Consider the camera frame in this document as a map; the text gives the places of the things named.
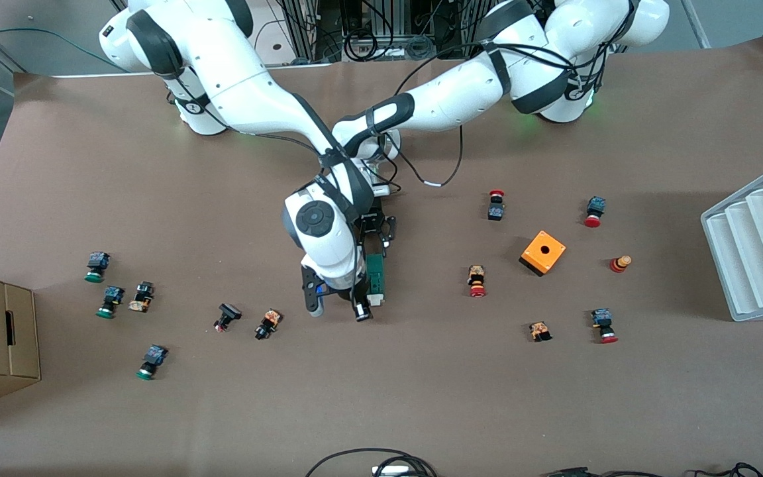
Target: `black wire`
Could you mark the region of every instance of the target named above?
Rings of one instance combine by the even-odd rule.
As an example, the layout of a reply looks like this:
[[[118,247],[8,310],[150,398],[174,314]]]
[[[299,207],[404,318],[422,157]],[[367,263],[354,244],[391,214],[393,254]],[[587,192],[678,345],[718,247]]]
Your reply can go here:
[[[418,35],[418,36],[422,36],[424,33],[426,33],[426,30],[428,30],[428,29],[429,29],[429,25],[430,25],[430,24],[432,24],[432,19],[433,19],[433,18],[434,18],[434,16],[437,14],[437,10],[439,10],[439,9],[440,9],[440,6],[441,6],[441,5],[443,4],[443,2],[445,2],[445,1],[446,1],[446,0],[437,0],[437,6],[435,7],[435,9],[434,9],[434,10],[432,10],[432,14],[431,14],[431,15],[429,15],[429,19],[427,19],[427,21],[426,21],[426,24],[425,24],[425,25],[423,25],[423,29],[420,31],[420,35]]]
[[[663,477],[659,474],[649,474],[648,472],[638,472],[636,470],[618,470],[603,474],[603,477],[620,477],[625,475],[634,475],[635,477]]]
[[[317,464],[314,464],[314,467],[312,467],[308,473],[305,474],[305,477],[310,477],[312,474],[314,474],[314,471],[320,467],[322,464],[326,464],[326,462],[330,461],[334,458],[339,458],[340,456],[345,456],[348,454],[357,454],[357,453],[363,453],[363,452],[382,452],[387,454],[395,454],[397,455],[397,458],[394,459],[400,459],[400,458],[406,458],[407,461],[403,462],[417,462],[417,472],[415,473],[406,473],[402,475],[415,475],[416,477],[437,477],[437,473],[434,472],[434,468],[428,464],[425,460],[421,458],[417,458],[417,456],[412,456],[409,453],[402,452],[402,450],[396,450],[396,449],[385,449],[383,447],[360,447],[358,449],[349,449],[349,450],[342,450],[341,452],[333,453],[329,456],[325,456],[324,458],[320,459],[320,461],[317,462]],[[384,467],[382,465],[378,466],[378,469],[376,469],[376,477],[378,477],[378,474],[382,473],[382,470],[384,470]]]
[[[467,48],[467,46],[478,46],[478,45],[479,43],[476,43],[476,42],[461,43],[461,45],[449,46],[449,48],[445,48],[439,52],[436,52],[436,54],[432,55],[432,58],[426,58],[426,60],[420,63],[414,70],[412,70],[411,73],[408,73],[408,76],[405,76],[405,79],[403,79],[402,82],[399,84],[399,87],[396,88],[396,93],[394,93],[394,96],[396,96],[397,94],[399,94],[400,91],[402,91],[402,88],[405,87],[405,84],[408,82],[409,79],[411,79],[411,76],[416,75],[419,70],[422,70],[423,66],[426,66],[427,64],[431,63],[432,60],[436,60],[437,57],[439,57],[440,55],[447,54],[448,52],[455,51],[457,49]]]
[[[390,139],[390,141],[393,142],[393,138],[390,137],[390,134],[387,134],[385,132],[385,136],[387,136],[387,139]],[[458,162],[455,164],[455,169],[445,181],[440,182],[439,184],[437,182],[426,181],[426,179],[422,178],[422,176],[420,175],[420,172],[418,172],[417,168],[414,167],[414,164],[412,164],[411,161],[408,159],[408,157],[406,157],[405,154],[403,154],[402,149],[397,147],[397,150],[399,151],[399,155],[402,156],[402,160],[405,161],[408,167],[411,167],[411,171],[414,171],[414,175],[417,176],[417,179],[420,180],[420,182],[423,182],[427,186],[443,187],[446,184],[449,184],[449,182],[451,182],[452,179],[455,178],[455,175],[458,174],[458,168],[460,168],[461,166],[461,160],[464,157],[464,127],[458,126]]]
[[[297,24],[299,24],[299,26],[303,30],[307,31],[308,33],[313,31],[317,27],[317,25],[315,23],[311,23],[311,22],[307,21],[307,19],[298,19],[295,16],[291,15],[291,13],[287,11],[287,8],[285,8],[284,3],[279,2],[279,0],[276,0],[276,5],[281,7],[281,11],[285,15],[287,15],[288,18],[293,19],[293,21],[295,21]]]
[[[252,43],[252,49],[255,49],[255,48],[258,47],[258,39],[261,37],[261,31],[264,31],[264,27],[266,27],[266,25],[272,25],[272,24],[278,23],[280,21],[284,21],[284,20],[283,19],[272,19],[271,21],[268,21],[268,22],[264,23],[263,25],[261,25],[261,27],[258,28],[258,35],[255,35],[255,42]]]
[[[397,166],[396,166],[396,164],[395,164],[393,161],[391,161],[391,164],[393,164],[393,167],[395,167],[396,169],[394,169],[394,170],[393,170],[393,176],[392,176],[390,179],[385,179],[385,178],[383,178],[382,176],[379,176],[378,174],[376,174],[376,172],[374,172],[374,171],[373,171],[373,170],[370,168],[370,165],[369,165],[369,164],[367,164],[367,161],[365,161],[365,160],[363,160],[363,159],[362,159],[362,160],[361,160],[361,162],[363,162],[363,163],[364,163],[364,167],[366,167],[366,168],[367,168],[367,172],[369,172],[370,174],[372,174],[373,176],[375,176],[377,179],[379,179],[379,181],[382,181],[382,185],[385,185],[385,186],[393,185],[394,187],[396,187],[396,190],[394,190],[393,192],[391,192],[391,194],[397,193],[397,192],[399,192],[400,190],[402,190],[402,186],[400,186],[399,184],[397,184],[396,182],[394,182],[394,181],[393,181],[393,176],[396,176],[396,172],[397,172],[397,171],[399,171],[399,167],[397,167]]]
[[[381,21],[384,22],[385,27],[387,27],[390,31],[390,41],[387,43],[387,46],[385,46],[384,51],[380,52],[376,56],[373,56],[376,54],[376,51],[378,51],[378,38],[373,35],[373,32],[364,27],[349,30],[349,33],[347,33],[343,38],[343,54],[345,54],[349,60],[357,61],[358,63],[366,63],[367,61],[374,61],[378,60],[378,58],[384,57],[384,55],[387,54],[387,51],[390,50],[391,46],[393,46],[393,24],[391,24],[391,22],[387,20],[387,17],[385,17],[384,13],[379,12],[378,9],[372,5],[372,3],[367,2],[367,0],[361,0],[361,2],[363,2],[364,5],[369,6],[370,10],[378,15]],[[364,35],[358,36],[358,38],[369,36],[373,40],[370,51],[363,56],[358,55],[354,48],[352,48],[352,37],[356,34]]]
[[[723,472],[706,472],[704,470],[688,470],[686,473],[693,474],[692,477],[698,477],[699,475],[705,475],[708,477],[746,477],[744,474],[741,473],[741,470],[748,470],[751,471],[753,474],[755,474],[755,477],[763,477],[763,474],[759,472],[759,470],[749,464],[747,462],[738,462],[738,464],[735,464],[735,467],[731,468],[730,470],[724,470]]]
[[[202,106],[202,103],[200,103],[199,100],[196,99],[196,97],[194,97],[193,94],[190,93],[190,90],[187,89],[187,86],[181,81],[181,79],[176,78],[176,82],[181,86],[181,89],[184,90],[185,93],[187,93],[187,96],[189,96],[193,100],[193,102],[195,102],[197,105],[199,105],[200,108],[202,108],[202,111],[208,113],[208,115],[211,118],[213,118],[214,121],[217,121],[218,123],[220,123],[220,125],[222,127],[224,127],[225,129],[228,129],[230,131],[234,131],[236,133],[243,134],[243,132],[239,132],[235,128],[229,126],[228,124],[225,124],[225,122],[221,121],[220,118],[216,117],[216,115],[214,115],[214,113],[208,111],[207,108]],[[288,138],[287,136],[278,136],[276,134],[252,134],[252,136],[259,136],[260,138],[279,139],[281,141],[292,142],[293,144],[296,144],[296,145],[302,146],[303,148],[308,149],[309,151],[313,152],[314,154],[318,154],[316,149],[314,149],[313,147],[309,146],[308,144],[305,144],[305,142],[297,141],[296,139]]]
[[[411,465],[411,467],[416,470],[416,474],[437,477],[437,473],[432,465],[421,458],[417,458],[417,456],[393,456],[393,458],[387,458],[376,467],[373,477],[379,477],[382,474],[382,471],[384,471],[384,468],[390,464],[394,464],[394,462],[404,462],[405,464]]]
[[[337,55],[340,54],[340,48],[341,48],[342,45],[338,45],[337,44],[337,39],[334,37],[333,33],[331,31],[323,30],[322,28],[320,29],[320,32],[323,35],[327,36],[329,39],[331,39],[331,44],[329,46],[326,46],[326,48],[323,49],[323,57],[322,58],[319,58],[318,60],[314,60],[314,61],[312,61],[309,64],[322,63],[323,61],[328,60],[328,58],[334,58],[334,57],[336,57]],[[313,43],[311,43],[311,47],[312,48],[314,48],[314,45],[316,44],[316,42],[318,42],[318,40],[320,40],[320,36],[318,36],[317,39],[314,40]],[[335,48],[336,48],[335,52],[333,52],[333,54],[326,55],[326,52],[329,50],[329,48],[331,48],[331,46],[335,46]]]

